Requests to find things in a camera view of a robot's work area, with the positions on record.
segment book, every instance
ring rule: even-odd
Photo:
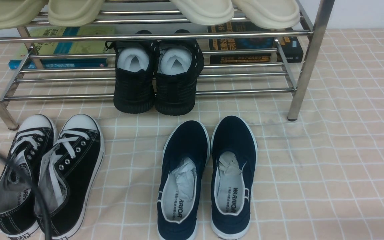
[[[47,36],[78,36],[78,35],[113,35],[113,26],[82,26],[82,27],[51,27],[38,28],[30,31],[31,37]],[[48,42],[36,43],[39,54],[87,54],[106,53],[105,41],[75,41],[75,42]],[[27,49],[21,45],[14,58],[9,61],[10,69],[17,69]],[[42,59],[45,68],[74,68],[74,67],[107,67],[107,58],[77,58],[77,59]],[[35,69],[35,64],[30,61],[25,69]]]
[[[270,31],[262,29],[251,22],[228,22],[217,26],[209,26],[208,32],[262,32]],[[273,48],[274,38],[224,38],[209,39],[210,50],[250,50]],[[282,50],[287,62],[301,62],[303,49],[297,37],[283,37],[281,39]],[[270,53],[249,53],[232,55],[211,55],[210,64],[232,64],[232,63],[258,63],[269,62]]]

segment metal shoe rack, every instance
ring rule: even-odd
[[[265,88],[265,89],[242,89],[242,90],[225,90],[225,91],[197,91],[197,95],[227,95],[227,94],[264,94],[264,93],[291,93],[293,100],[287,118],[289,121],[297,120],[300,107],[305,96],[306,88],[308,87],[311,73],[314,69],[317,60],[318,52],[326,31],[327,23],[335,0],[320,0],[320,6],[314,24],[309,19],[308,15],[300,4],[301,20],[300,23],[303,30],[292,31],[271,31],[271,32],[227,32],[227,33],[190,33],[190,34],[152,34],[152,35],[108,35],[108,36],[60,36],[60,37],[30,37],[29,26],[50,26],[47,20],[34,20],[26,26],[18,27],[17,30],[20,37],[0,38],[0,44],[8,43],[24,43],[29,49],[29,52],[24,56],[14,76],[8,83],[5,91],[0,96],[0,117],[9,129],[15,130],[18,128],[17,122],[13,119],[7,105],[10,101],[26,101],[26,100],[78,100],[78,99],[105,99],[112,98],[113,94],[65,94],[65,95],[29,95],[18,96],[15,91],[20,83],[49,83],[49,82],[88,82],[88,81],[114,81],[114,77],[107,76],[92,76],[92,77],[57,77],[57,78],[26,78],[29,73],[69,73],[69,72],[111,72],[115,73],[113,67],[104,68],[72,68],[72,69],[44,69],[41,59],[59,59],[59,58],[107,58],[113,57],[114,54],[75,54],[75,55],[37,55],[34,43],[43,42],[67,42],[67,41],[86,41],[86,40],[180,40],[180,39],[209,39],[209,38],[252,38],[252,37],[274,37],[275,43],[273,48],[260,50],[230,50],[230,51],[205,51],[204,55],[211,54],[245,54],[245,53],[271,53],[272,58],[276,53],[279,53],[282,62],[268,63],[253,63],[253,64],[230,64],[230,65],[207,65],[204,69],[231,69],[240,67],[252,67],[262,70],[260,73],[223,73],[223,74],[201,74],[199,78],[223,78],[223,77],[263,77],[263,76],[280,76],[285,78],[288,87],[286,88]],[[155,3],[168,2],[168,0],[120,0],[123,3]],[[244,21],[247,18],[239,9],[235,9],[235,17],[232,21]],[[47,16],[47,12],[41,12],[38,17]],[[134,16],[133,19],[127,20],[111,20],[114,16]],[[139,19],[138,16],[152,16],[152,19]],[[153,24],[153,23],[189,23],[189,21],[181,16],[178,10],[149,10],[149,11],[101,11],[98,19],[92,24]],[[307,47],[305,60],[300,71],[300,76],[296,80],[291,73],[285,55],[282,51],[278,38],[284,36],[307,36],[309,45]],[[33,61],[37,69],[24,69],[29,61]],[[281,67],[282,71],[265,71],[265,67]]]

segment black cable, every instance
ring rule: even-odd
[[[51,219],[50,214],[48,211],[47,204],[45,204],[44,197],[42,196],[41,191],[38,189],[38,186],[35,186],[35,184],[32,182],[32,179],[29,178],[22,170],[20,170],[16,164],[14,164],[13,161],[8,161],[6,157],[0,154],[0,161],[7,164],[8,167],[12,168],[16,173],[20,175],[21,178],[26,180],[26,183],[29,184],[29,186],[32,189],[32,192],[35,194],[35,198],[38,202],[38,205],[41,208],[42,211],[42,217],[44,219],[44,234],[45,234],[45,240],[51,240],[51,231],[50,231],[50,225],[51,225]]]

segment slide sandal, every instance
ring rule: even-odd
[[[296,0],[233,0],[248,19],[265,29],[285,29],[300,21]]]
[[[213,26],[233,18],[230,0],[170,0],[192,23]]]
[[[0,29],[30,23],[47,3],[48,0],[0,0]]]
[[[48,20],[55,26],[83,26],[97,17],[105,0],[50,0]]]

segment shoe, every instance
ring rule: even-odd
[[[300,22],[296,0],[232,0],[256,26],[265,29],[286,29]]]
[[[201,179],[209,157],[208,134],[200,122],[184,122],[168,138],[157,201],[160,240],[195,239]]]
[[[38,187],[48,204],[52,239],[68,239],[81,227],[91,186],[99,171],[105,146],[97,122],[90,116],[71,117],[53,148],[43,157]],[[35,204],[38,224],[44,219]]]
[[[219,238],[239,239],[250,228],[257,143],[244,120],[228,116],[217,124],[211,148],[211,228]]]
[[[105,0],[50,0],[48,20],[55,26],[84,26],[99,15]]]
[[[30,23],[47,3],[48,0],[0,0],[0,29]]]
[[[232,20],[234,12],[230,0],[170,0],[192,23],[214,26]]]
[[[176,34],[189,33],[178,30]],[[196,81],[204,68],[204,56],[196,40],[160,41],[155,108],[179,116],[195,106]]]
[[[56,128],[49,118],[41,114],[30,116],[14,136],[7,159],[38,184],[41,159],[56,137]],[[10,239],[26,239],[38,229],[34,200],[26,181],[6,165],[0,177],[0,229]]]
[[[142,30],[137,34],[151,34],[151,32]],[[106,47],[113,48],[116,53],[116,82],[113,97],[116,109],[131,114],[149,111],[155,101],[152,79],[159,56],[158,42],[116,41],[106,42]]]

